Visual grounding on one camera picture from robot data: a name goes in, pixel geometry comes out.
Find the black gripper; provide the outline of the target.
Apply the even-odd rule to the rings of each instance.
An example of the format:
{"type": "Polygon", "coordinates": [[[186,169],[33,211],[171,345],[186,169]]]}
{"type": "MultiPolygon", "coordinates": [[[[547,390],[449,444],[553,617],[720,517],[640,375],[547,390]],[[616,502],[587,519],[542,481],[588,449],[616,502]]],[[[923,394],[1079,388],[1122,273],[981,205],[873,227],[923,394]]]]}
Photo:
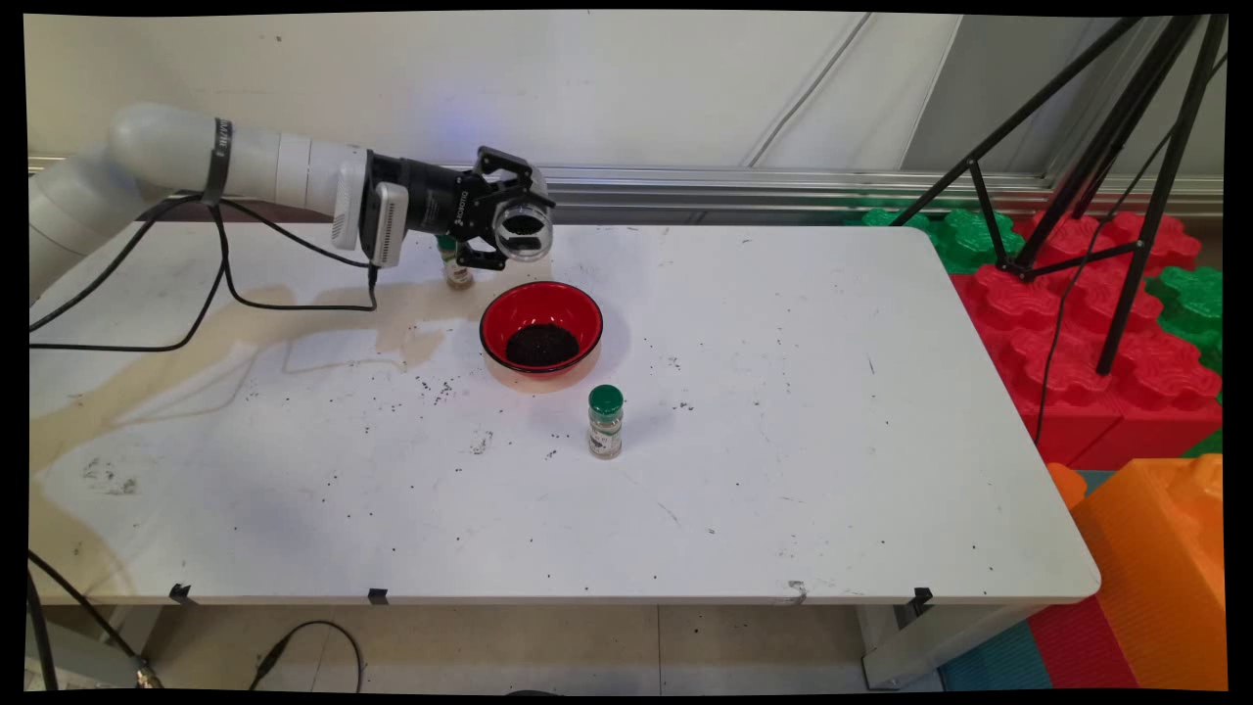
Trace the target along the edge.
{"type": "Polygon", "coordinates": [[[504,269],[507,255],[497,249],[492,214],[482,214],[476,207],[525,204],[551,212],[555,202],[538,167],[500,149],[480,147],[475,174],[370,152],[368,245],[378,244],[380,225],[398,233],[416,229],[460,240],[455,255],[459,265],[504,269]],[[475,249],[470,242],[475,238],[487,249],[475,249]]]}

